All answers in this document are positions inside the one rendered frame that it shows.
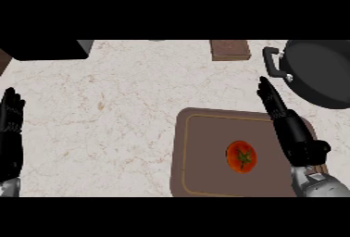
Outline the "dark grey pot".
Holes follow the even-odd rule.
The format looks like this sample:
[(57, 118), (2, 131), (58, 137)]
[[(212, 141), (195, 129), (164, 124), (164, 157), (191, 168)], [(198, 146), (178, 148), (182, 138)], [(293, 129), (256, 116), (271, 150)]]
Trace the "dark grey pot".
[(350, 40), (288, 40), (263, 48), (268, 75), (314, 105), (350, 108)]

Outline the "black appliance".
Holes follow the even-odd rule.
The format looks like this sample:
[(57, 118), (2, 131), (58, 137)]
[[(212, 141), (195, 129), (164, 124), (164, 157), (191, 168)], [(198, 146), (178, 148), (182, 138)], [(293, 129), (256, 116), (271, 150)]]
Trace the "black appliance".
[(0, 48), (20, 61), (88, 59), (93, 40), (0, 40)]

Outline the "brown wooden block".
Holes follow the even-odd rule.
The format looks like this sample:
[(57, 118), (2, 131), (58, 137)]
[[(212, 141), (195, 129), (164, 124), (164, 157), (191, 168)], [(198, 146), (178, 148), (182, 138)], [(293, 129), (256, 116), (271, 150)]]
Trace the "brown wooden block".
[(247, 40), (212, 40), (212, 60), (250, 60), (252, 52)]

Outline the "dark brown object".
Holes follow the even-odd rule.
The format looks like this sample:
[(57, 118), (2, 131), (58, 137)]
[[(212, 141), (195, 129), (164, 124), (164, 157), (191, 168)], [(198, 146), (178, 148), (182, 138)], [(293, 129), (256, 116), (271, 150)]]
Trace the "dark brown object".
[(0, 76), (8, 68), (12, 56), (0, 49)]

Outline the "brown tray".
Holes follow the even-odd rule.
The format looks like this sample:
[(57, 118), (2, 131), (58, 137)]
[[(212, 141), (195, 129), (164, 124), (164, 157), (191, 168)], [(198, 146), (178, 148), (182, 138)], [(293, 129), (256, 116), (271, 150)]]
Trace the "brown tray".
[[(249, 142), (257, 164), (231, 169), (231, 143)], [(170, 180), (175, 196), (293, 197), (290, 163), (266, 113), (187, 108), (176, 118)]]

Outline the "red tomato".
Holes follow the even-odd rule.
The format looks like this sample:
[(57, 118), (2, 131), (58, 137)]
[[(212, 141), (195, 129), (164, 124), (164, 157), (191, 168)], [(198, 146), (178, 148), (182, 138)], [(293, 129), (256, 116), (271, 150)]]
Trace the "red tomato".
[(226, 150), (228, 164), (234, 171), (244, 174), (252, 172), (257, 164), (257, 154), (246, 141), (231, 143)]

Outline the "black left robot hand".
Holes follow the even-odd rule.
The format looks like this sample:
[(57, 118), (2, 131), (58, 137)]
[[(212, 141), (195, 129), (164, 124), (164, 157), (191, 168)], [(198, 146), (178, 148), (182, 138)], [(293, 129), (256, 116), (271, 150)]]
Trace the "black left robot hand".
[(23, 125), (27, 101), (12, 87), (0, 101), (0, 182), (20, 177), (24, 166)]

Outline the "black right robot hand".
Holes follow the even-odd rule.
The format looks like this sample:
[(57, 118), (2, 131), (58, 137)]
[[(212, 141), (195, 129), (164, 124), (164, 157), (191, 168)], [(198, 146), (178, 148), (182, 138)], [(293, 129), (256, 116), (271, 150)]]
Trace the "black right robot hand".
[(300, 115), (287, 108), (284, 99), (266, 77), (260, 77), (257, 95), (274, 122), (278, 141), (291, 166), (322, 165), (331, 151), (330, 143), (314, 138)]

